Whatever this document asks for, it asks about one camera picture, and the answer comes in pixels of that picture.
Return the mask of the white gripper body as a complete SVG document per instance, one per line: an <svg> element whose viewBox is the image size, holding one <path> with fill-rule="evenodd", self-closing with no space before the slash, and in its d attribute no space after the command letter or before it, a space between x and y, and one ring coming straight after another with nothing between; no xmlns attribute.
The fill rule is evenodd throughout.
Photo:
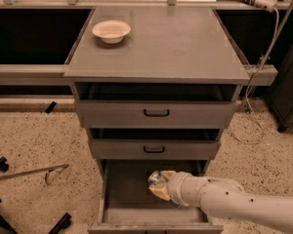
<svg viewBox="0 0 293 234"><path fill-rule="evenodd" d="M180 172L173 175L168 182L168 193L177 205L198 207L198 192L201 186L202 180L198 176Z"/></svg>

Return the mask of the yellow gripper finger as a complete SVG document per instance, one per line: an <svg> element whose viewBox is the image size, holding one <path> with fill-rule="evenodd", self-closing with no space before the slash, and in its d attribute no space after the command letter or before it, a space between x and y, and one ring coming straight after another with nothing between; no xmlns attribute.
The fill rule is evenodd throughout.
<svg viewBox="0 0 293 234"><path fill-rule="evenodd" d="M175 171L162 171L161 172L161 175L165 178L166 181L170 181L175 174L176 174Z"/></svg>
<svg viewBox="0 0 293 234"><path fill-rule="evenodd" d="M170 200L170 195L168 193L168 188L166 183L152 184L148 187L148 189L156 197L165 201Z"/></svg>

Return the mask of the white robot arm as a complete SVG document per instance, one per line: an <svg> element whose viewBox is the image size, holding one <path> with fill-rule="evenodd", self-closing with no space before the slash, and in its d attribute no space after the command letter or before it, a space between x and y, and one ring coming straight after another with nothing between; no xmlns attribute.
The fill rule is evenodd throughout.
<svg viewBox="0 0 293 234"><path fill-rule="evenodd" d="M293 197L250 194L233 179L175 171L153 172L148 189L160 199L199 208L208 216L252 221L293 234Z"/></svg>

